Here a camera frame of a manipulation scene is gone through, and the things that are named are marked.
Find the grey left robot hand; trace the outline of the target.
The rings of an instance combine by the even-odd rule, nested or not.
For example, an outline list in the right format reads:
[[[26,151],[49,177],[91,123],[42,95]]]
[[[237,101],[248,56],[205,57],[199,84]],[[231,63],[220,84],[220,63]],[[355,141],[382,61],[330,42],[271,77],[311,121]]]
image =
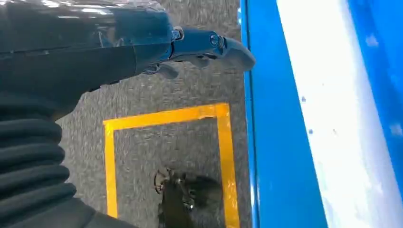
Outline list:
[[[168,61],[241,71],[255,64],[235,39],[174,26],[153,0],[3,0],[0,117],[59,119],[82,94],[139,75],[174,77]]]

